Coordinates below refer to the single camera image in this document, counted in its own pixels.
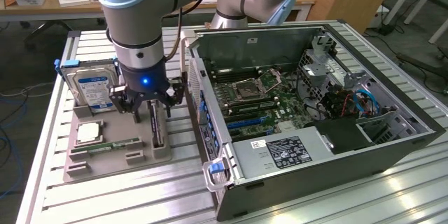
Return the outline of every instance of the blue hard drive label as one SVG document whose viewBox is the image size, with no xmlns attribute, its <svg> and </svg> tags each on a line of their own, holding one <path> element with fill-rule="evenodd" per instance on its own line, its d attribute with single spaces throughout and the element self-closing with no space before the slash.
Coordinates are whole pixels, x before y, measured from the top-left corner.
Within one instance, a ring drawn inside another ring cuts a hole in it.
<svg viewBox="0 0 448 224">
<path fill-rule="evenodd" d="M 94 112 L 110 111 L 114 104 L 110 99 L 110 79 L 106 76 L 78 80 L 80 91 Z"/>
<path fill-rule="evenodd" d="M 90 83 L 90 82 L 99 82 L 99 81 L 107 81 L 107 77 L 95 77 L 95 78 L 86 78 L 86 79 L 79 79 L 79 83 Z"/>
</svg>

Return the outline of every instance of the blue led light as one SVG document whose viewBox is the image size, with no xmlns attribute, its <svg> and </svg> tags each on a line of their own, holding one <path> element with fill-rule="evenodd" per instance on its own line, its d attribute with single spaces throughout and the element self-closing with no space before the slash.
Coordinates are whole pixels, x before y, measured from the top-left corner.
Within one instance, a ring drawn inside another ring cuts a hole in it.
<svg viewBox="0 0 448 224">
<path fill-rule="evenodd" d="M 143 78 L 143 79 L 142 79 L 142 84 L 143 84 L 143 85 L 150 85 L 150 83 L 151 83 L 151 82 L 150 82 L 150 79 L 148 79 L 148 78 Z"/>
</svg>

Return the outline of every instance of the motherboard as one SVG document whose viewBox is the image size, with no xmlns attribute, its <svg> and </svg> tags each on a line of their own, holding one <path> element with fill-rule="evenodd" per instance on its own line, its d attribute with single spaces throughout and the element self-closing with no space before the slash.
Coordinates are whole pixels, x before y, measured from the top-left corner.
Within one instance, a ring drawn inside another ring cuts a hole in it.
<svg viewBox="0 0 448 224">
<path fill-rule="evenodd" d="M 314 121 L 288 74 L 270 68 L 214 75 L 215 95 L 234 142 L 302 129 Z"/>
</svg>

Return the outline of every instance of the metal slotted table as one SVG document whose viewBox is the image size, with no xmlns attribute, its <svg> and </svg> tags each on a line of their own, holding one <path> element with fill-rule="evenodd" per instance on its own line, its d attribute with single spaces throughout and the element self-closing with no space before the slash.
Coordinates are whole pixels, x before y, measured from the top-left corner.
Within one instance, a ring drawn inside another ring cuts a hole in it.
<svg viewBox="0 0 448 224">
<path fill-rule="evenodd" d="M 346 24 L 328 21 L 426 112 L 448 128 L 448 108 Z M 163 31 L 166 54 L 176 28 Z M 359 63 L 338 48 L 351 70 Z M 70 38 L 63 60 L 115 55 L 104 31 Z M 180 55 L 168 62 L 179 76 Z M 74 97 L 58 77 L 18 223 L 216 223 L 186 103 L 168 121 L 174 159 L 76 184 L 63 181 Z M 223 223 L 442 223 L 448 221 L 448 133 L 390 170 Z"/>
</svg>

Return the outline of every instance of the power supply label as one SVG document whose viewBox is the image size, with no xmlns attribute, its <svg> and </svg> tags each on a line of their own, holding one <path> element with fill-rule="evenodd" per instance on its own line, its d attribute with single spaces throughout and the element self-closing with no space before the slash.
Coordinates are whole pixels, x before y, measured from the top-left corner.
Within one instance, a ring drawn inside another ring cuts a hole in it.
<svg viewBox="0 0 448 224">
<path fill-rule="evenodd" d="M 267 142 L 278 168 L 283 169 L 312 161 L 310 153 L 298 136 Z"/>
</svg>

